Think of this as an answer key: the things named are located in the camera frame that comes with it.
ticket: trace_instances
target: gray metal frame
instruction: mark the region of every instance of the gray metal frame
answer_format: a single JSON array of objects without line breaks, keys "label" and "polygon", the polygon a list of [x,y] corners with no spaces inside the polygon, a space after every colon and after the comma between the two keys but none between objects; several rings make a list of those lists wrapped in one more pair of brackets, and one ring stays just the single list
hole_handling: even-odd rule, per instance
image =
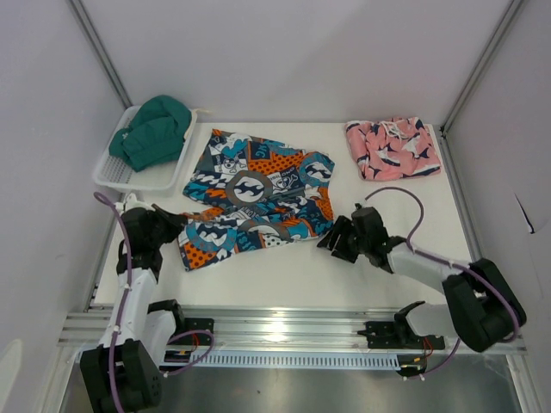
[{"label": "gray metal frame", "polygon": [[124,109],[130,108],[133,105],[130,100],[130,96],[128,96],[127,90],[122,84],[121,77],[115,69],[113,62],[108,55],[107,49],[103,45],[102,39],[94,27],[94,23],[90,19],[90,15],[84,7],[84,3],[82,0],[67,0],[67,4],[69,4],[78,25],[83,30],[86,40],[90,43],[92,52],[96,55],[97,61],[107,75],[107,79],[119,97],[122,106],[124,106]]},{"label": "gray metal frame", "polygon": [[476,65],[474,65],[474,68],[471,70],[461,93],[457,96],[454,105],[449,110],[448,116],[446,116],[446,119],[443,122],[444,137],[453,126],[455,119],[457,119],[457,116],[467,103],[468,98],[478,87],[480,80],[482,80],[488,67],[490,67],[490,63],[493,61],[493,58],[496,56],[499,48],[505,41],[506,35],[511,30],[513,23],[520,15],[526,2],[527,0],[511,0],[509,3],[507,10],[504,12],[501,20],[494,29],[492,37],[490,37],[490,40],[486,43],[484,51],[477,60]]}]

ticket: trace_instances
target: pink shorts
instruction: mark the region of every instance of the pink shorts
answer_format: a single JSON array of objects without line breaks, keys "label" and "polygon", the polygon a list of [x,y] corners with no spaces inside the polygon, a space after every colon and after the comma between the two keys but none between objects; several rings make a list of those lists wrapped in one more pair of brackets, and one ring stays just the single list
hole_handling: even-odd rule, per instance
[{"label": "pink shorts", "polygon": [[429,131],[419,118],[351,121],[346,139],[363,179],[391,181],[440,173]]}]

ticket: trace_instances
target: purple cable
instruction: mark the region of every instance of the purple cable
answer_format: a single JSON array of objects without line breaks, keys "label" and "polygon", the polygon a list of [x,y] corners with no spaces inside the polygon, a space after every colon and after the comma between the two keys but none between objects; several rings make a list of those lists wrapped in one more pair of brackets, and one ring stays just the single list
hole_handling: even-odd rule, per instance
[{"label": "purple cable", "polygon": [[[122,217],[117,211],[115,204],[109,200],[107,196],[101,192],[95,192],[94,198],[99,200],[103,205],[107,205],[113,211],[119,226],[121,227],[122,235],[124,237],[124,244],[127,247],[127,284],[130,286],[132,284],[132,254],[130,251],[130,238],[128,237],[128,232],[122,222]],[[115,320],[115,326],[121,327],[122,313],[124,312],[124,305],[127,302],[128,292],[130,290],[126,289],[122,293],[121,304],[119,305],[119,310],[117,311],[117,317]],[[119,398],[119,392],[117,390],[117,384],[115,380],[115,344],[117,343],[117,331],[113,330],[111,336],[111,344],[109,345],[109,355],[108,355],[108,373],[109,373],[109,384],[111,386],[111,394],[113,395],[113,402],[115,403],[115,408],[119,413],[125,413],[122,408],[121,399]]]},{"label": "purple cable", "polygon": [[[100,201],[103,205],[107,205],[109,208],[111,208],[111,211],[113,211],[113,214],[115,215],[115,218],[117,219],[117,222],[119,223],[119,226],[121,227],[122,235],[124,237],[124,244],[127,247],[127,284],[130,286],[132,285],[132,253],[130,250],[130,238],[128,237],[127,228],[124,226],[124,222],[122,221],[122,217],[117,211],[117,208],[115,207],[115,204],[109,200],[107,196],[102,194],[101,192],[95,192],[94,198],[96,198],[98,201]],[[115,325],[121,327],[121,320],[122,320],[122,313],[124,312],[124,306],[127,302],[127,297],[129,293],[129,289],[124,290],[122,293],[122,299],[121,304],[119,305],[119,310],[117,311],[117,317],[115,319]],[[169,343],[174,342],[175,340],[178,340],[185,336],[190,336],[192,334],[206,334],[210,337],[210,347],[205,352],[204,355],[199,357],[197,360],[193,361],[192,363],[189,363],[188,365],[184,366],[183,368],[180,368],[178,370],[175,370],[173,372],[162,372],[167,373],[168,375],[172,376],[175,374],[179,374],[181,372],[184,372],[185,370],[188,370],[195,364],[202,361],[207,355],[212,351],[214,347],[214,335],[208,330],[194,330],[194,331],[187,331],[181,335],[174,336],[169,340]],[[121,398],[119,397],[119,392],[117,390],[117,384],[115,380],[115,344],[117,342],[117,331],[113,331],[113,334],[111,336],[111,343],[109,345],[109,354],[108,354],[108,375],[109,375],[109,385],[111,387],[111,394],[113,395],[113,402],[115,403],[115,408],[117,409],[118,413],[125,413],[124,409],[122,408]]]},{"label": "purple cable", "polygon": [[164,371],[161,371],[161,373],[167,375],[167,376],[176,376],[177,374],[180,374],[180,373],[183,373],[185,372],[186,370],[189,370],[191,367],[193,367],[195,364],[203,361],[207,356],[208,354],[213,350],[214,348],[214,334],[211,333],[209,330],[192,330],[192,331],[186,331],[185,333],[182,333],[182,334],[178,334],[177,336],[174,336],[172,337],[170,340],[169,340],[169,344],[171,344],[172,342],[175,342],[177,340],[180,340],[181,338],[184,338],[184,337],[187,337],[187,336],[192,336],[193,334],[204,334],[206,336],[209,336],[210,337],[210,346],[208,346],[208,349],[207,351],[205,352],[205,354],[203,354],[201,357],[199,357],[197,360],[194,360],[192,361],[191,363],[189,364],[186,364],[184,367],[181,367],[181,368],[178,368],[177,370],[174,370],[172,372],[164,372]]},{"label": "purple cable", "polygon": [[[423,202],[421,202],[421,200],[413,192],[408,191],[407,189],[398,188],[398,187],[384,187],[384,188],[379,188],[376,191],[369,194],[368,196],[366,196],[365,201],[369,200],[375,194],[378,194],[381,191],[386,191],[388,189],[392,189],[392,190],[395,190],[395,191],[400,191],[400,192],[403,192],[404,194],[410,195],[419,205],[419,210],[420,210],[419,219],[418,219],[417,223],[413,226],[410,233],[407,235],[407,238],[406,238],[407,248],[411,252],[413,252],[413,254],[419,254],[420,256],[422,256],[424,258],[427,258],[429,260],[432,260],[434,262],[438,262],[439,264],[450,265],[453,268],[460,269],[461,271],[471,275],[478,282],[480,282],[480,284],[482,284],[485,288],[487,288],[487,290],[490,291],[490,293],[492,293],[496,297],[496,299],[498,299],[498,301],[503,305],[503,307],[507,310],[507,312],[511,316],[511,321],[513,322],[513,332],[511,334],[511,337],[509,337],[507,339],[504,339],[502,342],[513,342],[514,340],[516,340],[517,337],[518,337],[519,330],[520,330],[520,325],[518,324],[517,315],[515,314],[515,311],[513,310],[511,305],[507,302],[505,297],[503,295],[501,295],[501,293],[498,290],[496,290],[496,288],[494,286],[492,286],[482,276],[476,274],[469,267],[465,267],[464,265],[457,264],[455,262],[449,262],[448,260],[443,259],[440,256],[435,256],[435,255],[433,255],[429,252],[418,250],[417,248],[413,247],[413,244],[412,244],[413,234],[419,228],[419,226],[421,226],[421,223],[423,222],[423,219],[424,219]],[[454,354],[457,352],[457,349],[459,348],[460,343],[461,343],[461,339],[458,338],[457,342],[455,343],[455,346],[451,350],[451,353],[449,353],[446,360],[444,360],[442,363],[440,363],[438,366],[432,368],[428,372],[425,372],[424,376],[426,376],[427,374],[430,374],[430,373],[434,373],[435,371],[440,370],[442,367],[446,366],[449,363],[449,361],[451,360],[451,358],[454,356]]]}]

